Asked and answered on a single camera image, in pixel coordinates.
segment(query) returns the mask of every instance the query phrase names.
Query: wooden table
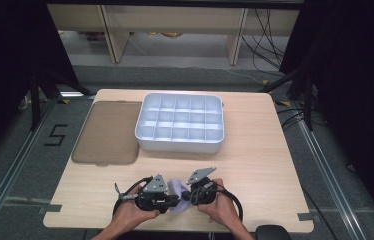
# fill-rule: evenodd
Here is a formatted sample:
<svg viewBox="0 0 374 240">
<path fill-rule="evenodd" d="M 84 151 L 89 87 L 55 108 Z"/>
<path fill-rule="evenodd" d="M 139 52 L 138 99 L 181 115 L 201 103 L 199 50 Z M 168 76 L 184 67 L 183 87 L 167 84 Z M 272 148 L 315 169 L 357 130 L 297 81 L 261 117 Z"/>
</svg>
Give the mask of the wooden table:
<svg viewBox="0 0 374 240">
<path fill-rule="evenodd" d="M 142 101 L 149 90 L 98 92 L 94 101 Z M 195 169 L 215 166 L 209 177 L 222 178 L 225 187 L 240 200 L 243 222 L 249 231 L 264 224 L 277 224 L 289 232 L 311 232 L 313 222 L 300 221 L 309 213 L 273 102 L 264 93 L 183 92 L 219 96 L 224 103 L 225 139 L 214 155 L 140 150 L 132 165 L 100 167 L 74 163 L 71 158 L 52 199 L 62 205 L 47 212 L 47 227 L 104 228 L 111 220 L 121 191 L 143 177 L 162 173 L 166 181 L 185 182 Z M 192 206 L 182 213 L 166 213 L 139 225 L 137 230 L 224 232 L 208 223 L 208 217 Z"/>
</svg>

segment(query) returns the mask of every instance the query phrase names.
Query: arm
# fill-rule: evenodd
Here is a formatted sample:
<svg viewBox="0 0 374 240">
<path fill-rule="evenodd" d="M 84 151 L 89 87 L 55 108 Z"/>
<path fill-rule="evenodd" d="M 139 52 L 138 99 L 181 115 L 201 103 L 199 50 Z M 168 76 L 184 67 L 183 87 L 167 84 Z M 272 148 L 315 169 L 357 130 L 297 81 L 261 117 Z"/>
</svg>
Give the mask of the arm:
<svg viewBox="0 0 374 240">
<path fill-rule="evenodd" d="M 141 188 L 137 185 L 129 194 L 136 193 Z M 137 227 L 140 223 L 154 219 L 159 215 L 158 210 L 143 211 L 137 207 L 133 200 L 123 202 L 110 224 L 103 231 L 93 238 L 93 240 L 114 240 L 124 233 Z"/>
<path fill-rule="evenodd" d="M 224 184 L 222 179 L 214 179 L 218 189 L 222 190 Z M 201 204 L 199 211 L 209 215 L 208 222 L 217 222 L 224 225 L 237 240 L 253 240 L 252 235 L 240 221 L 233 201 L 222 193 L 217 193 L 215 200 L 210 204 Z"/>
</svg>

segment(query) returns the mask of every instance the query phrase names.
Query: gray carpet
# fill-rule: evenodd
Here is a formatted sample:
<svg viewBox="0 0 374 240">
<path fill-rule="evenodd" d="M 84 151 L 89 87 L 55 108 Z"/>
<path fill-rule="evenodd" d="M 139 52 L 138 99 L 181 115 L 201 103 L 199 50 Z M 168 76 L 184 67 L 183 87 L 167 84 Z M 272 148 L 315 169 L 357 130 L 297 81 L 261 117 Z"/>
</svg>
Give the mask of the gray carpet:
<svg viewBox="0 0 374 240">
<path fill-rule="evenodd" d="M 270 82 L 276 76 L 258 71 L 205 70 L 196 68 L 112 68 L 75 66 L 80 83 L 90 90 L 101 88 L 133 89 L 183 89 L 208 91 L 251 91 L 262 88 L 262 80 Z M 274 101 L 286 100 L 286 84 L 273 91 Z M 71 90 L 60 86 L 61 90 Z M 46 120 L 40 135 L 20 173 L 9 200 L 0 212 L 0 239 L 89 239 L 96 230 L 50 229 L 42 224 L 42 210 L 52 198 L 64 167 L 72 151 L 92 100 L 70 100 L 68 104 L 57 104 Z M 277 106 L 277 110 L 288 107 Z M 280 113 L 280 124 L 294 113 Z M 374 203 L 359 178 L 345 168 L 347 158 L 336 144 L 335 136 L 318 112 L 313 113 L 314 134 L 329 160 L 335 175 L 345 191 L 352 207 L 362 223 L 368 239 L 374 239 Z M 49 135 L 56 124 L 64 124 L 55 133 L 65 135 L 60 146 L 45 146 L 57 143 Z M 8 131 L 0 141 L 0 181 L 16 156 L 30 127 L 30 111 L 15 115 Z M 313 155 L 297 124 L 285 130 L 286 140 L 304 188 L 321 209 L 338 239 L 350 239 L 343 220 L 331 199 L 326 184 L 319 172 Z M 327 225 L 318 216 L 316 207 L 307 198 L 314 215 L 315 229 L 310 234 L 292 234 L 293 239 L 333 239 Z"/>
</svg>

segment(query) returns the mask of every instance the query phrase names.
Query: white tray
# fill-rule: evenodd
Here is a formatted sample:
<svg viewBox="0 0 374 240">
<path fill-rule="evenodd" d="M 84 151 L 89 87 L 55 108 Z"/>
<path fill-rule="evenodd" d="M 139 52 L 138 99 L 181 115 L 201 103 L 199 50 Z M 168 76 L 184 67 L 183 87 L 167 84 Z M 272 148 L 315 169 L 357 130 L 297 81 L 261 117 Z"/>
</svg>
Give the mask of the white tray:
<svg viewBox="0 0 374 240">
<path fill-rule="evenodd" d="M 216 153 L 224 139 L 222 100 L 214 95 L 149 93 L 135 136 L 144 150 Z"/>
</svg>

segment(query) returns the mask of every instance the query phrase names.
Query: controller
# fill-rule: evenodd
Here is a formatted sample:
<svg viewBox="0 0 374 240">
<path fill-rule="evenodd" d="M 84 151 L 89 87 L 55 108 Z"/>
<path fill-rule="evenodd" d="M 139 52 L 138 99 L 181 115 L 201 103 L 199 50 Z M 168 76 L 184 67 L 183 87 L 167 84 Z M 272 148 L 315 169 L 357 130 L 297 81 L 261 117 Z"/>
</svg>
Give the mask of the controller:
<svg viewBox="0 0 374 240">
<path fill-rule="evenodd" d="M 193 205 L 212 203 L 218 186 L 207 176 L 215 170 L 215 167 L 195 170 L 186 182 L 191 185 L 190 192 L 184 191 L 181 194 L 183 200 L 190 201 Z"/>
<path fill-rule="evenodd" d="M 135 194 L 128 195 L 135 186 L 141 182 L 146 185 L 141 187 Z M 168 187 L 161 174 L 156 177 L 144 178 L 134 184 L 126 193 L 119 191 L 118 185 L 115 183 L 115 190 L 118 192 L 118 200 L 113 208 L 112 216 L 115 215 L 119 205 L 124 201 L 134 200 L 135 204 L 144 211 L 159 210 L 161 214 L 165 213 L 170 207 L 176 207 L 181 201 L 177 195 L 167 195 Z"/>
</svg>

